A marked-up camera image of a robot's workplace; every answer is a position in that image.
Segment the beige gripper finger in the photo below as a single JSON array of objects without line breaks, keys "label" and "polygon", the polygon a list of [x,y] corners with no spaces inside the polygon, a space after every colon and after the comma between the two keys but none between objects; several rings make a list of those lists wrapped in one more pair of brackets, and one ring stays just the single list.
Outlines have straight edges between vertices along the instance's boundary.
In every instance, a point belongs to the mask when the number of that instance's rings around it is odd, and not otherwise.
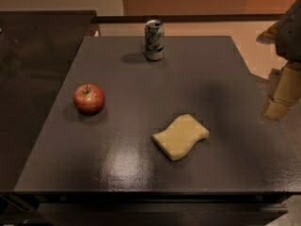
[{"label": "beige gripper finger", "polygon": [[301,99],[301,63],[288,61],[280,70],[273,69],[268,82],[262,114],[278,121]]}]

